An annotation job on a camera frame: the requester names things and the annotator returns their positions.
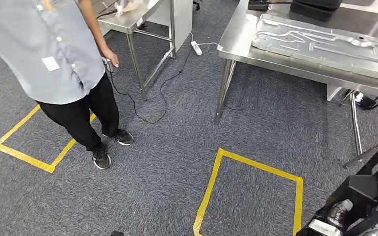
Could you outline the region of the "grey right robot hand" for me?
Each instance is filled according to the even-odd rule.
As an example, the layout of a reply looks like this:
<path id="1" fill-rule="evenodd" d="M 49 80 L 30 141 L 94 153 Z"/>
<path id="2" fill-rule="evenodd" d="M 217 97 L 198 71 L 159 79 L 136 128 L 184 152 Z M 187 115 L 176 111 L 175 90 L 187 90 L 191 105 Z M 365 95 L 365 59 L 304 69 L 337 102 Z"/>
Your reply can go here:
<path id="1" fill-rule="evenodd" d="M 341 202 L 335 203 L 327 216 L 327 223 L 332 225 L 335 229 L 330 230 L 330 236 L 344 236 L 345 233 L 342 231 L 344 227 L 344 219 L 347 213 L 351 212 L 353 208 L 353 203 L 350 199 L 343 200 Z M 378 223 L 372 228 L 364 231 L 360 236 L 378 236 Z"/>

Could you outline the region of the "person's left hand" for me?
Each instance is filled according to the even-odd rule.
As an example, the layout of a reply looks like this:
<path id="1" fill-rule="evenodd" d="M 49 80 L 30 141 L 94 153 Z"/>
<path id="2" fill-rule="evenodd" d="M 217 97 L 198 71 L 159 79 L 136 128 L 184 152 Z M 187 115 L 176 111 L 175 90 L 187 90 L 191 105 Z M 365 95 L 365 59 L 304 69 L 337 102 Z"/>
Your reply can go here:
<path id="1" fill-rule="evenodd" d="M 106 48 L 102 49 L 101 51 L 102 51 L 102 54 L 104 55 L 104 57 L 107 58 L 109 61 L 111 61 L 112 65 L 115 68 L 119 67 L 118 57 L 112 50 L 110 50 L 108 47 L 106 47 Z"/>

